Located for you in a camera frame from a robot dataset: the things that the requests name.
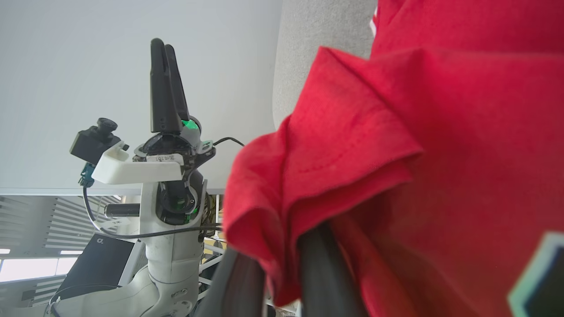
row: red cloth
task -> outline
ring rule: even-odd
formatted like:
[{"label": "red cloth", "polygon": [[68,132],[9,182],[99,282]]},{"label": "red cloth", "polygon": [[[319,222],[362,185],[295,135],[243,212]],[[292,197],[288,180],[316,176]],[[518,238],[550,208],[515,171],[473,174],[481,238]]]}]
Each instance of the red cloth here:
[{"label": "red cloth", "polygon": [[370,60],[321,48],[296,110],[237,156],[224,225],[275,303],[331,220],[371,316],[511,316],[564,231],[564,2],[380,0]]}]

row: black cylinder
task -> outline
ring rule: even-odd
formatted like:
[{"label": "black cylinder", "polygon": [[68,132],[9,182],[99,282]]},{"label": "black cylinder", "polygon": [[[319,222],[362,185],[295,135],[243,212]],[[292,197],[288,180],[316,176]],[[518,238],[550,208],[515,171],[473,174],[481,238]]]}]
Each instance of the black cylinder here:
[{"label": "black cylinder", "polygon": [[141,204],[107,204],[104,207],[106,217],[138,217]]}]

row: gray fabric surface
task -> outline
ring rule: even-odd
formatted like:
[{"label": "gray fabric surface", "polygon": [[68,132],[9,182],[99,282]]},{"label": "gray fabric surface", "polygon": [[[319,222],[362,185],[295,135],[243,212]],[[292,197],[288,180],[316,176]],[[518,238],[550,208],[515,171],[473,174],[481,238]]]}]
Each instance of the gray fabric surface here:
[{"label": "gray fabric surface", "polygon": [[284,0],[276,52],[272,115],[276,128],[296,106],[319,46],[369,57],[376,0]]}]

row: white label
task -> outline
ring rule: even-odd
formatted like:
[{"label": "white label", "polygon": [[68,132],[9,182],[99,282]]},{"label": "white label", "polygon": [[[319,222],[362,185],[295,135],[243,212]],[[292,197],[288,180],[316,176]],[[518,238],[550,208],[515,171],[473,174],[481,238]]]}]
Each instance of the white label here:
[{"label": "white label", "polygon": [[127,226],[131,221],[127,218],[120,218],[115,220],[108,220],[100,225],[100,228],[108,229],[111,227]]},{"label": "white label", "polygon": [[150,155],[147,156],[147,162],[177,162],[180,165],[184,165],[184,159],[178,153]]}]

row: folded fabric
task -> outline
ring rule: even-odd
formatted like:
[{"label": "folded fabric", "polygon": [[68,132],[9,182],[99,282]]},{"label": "folded fabric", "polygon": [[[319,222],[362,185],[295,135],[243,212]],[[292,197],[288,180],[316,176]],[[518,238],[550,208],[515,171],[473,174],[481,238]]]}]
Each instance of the folded fabric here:
[{"label": "folded fabric", "polygon": [[[297,238],[330,220],[371,316],[559,312],[543,281],[564,270],[562,43],[504,42],[498,20],[483,42],[469,33],[504,16],[534,28],[514,17],[525,8],[544,27],[561,5],[504,3],[456,9],[443,30],[449,8],[475,3],[381,1],[371,59],[321,48],[294,113],[239,153],[226,235],[259,260],[277,305],[300,296]],[[435,37],[415,31],[421,19],[452,47],[421,46]]]}]

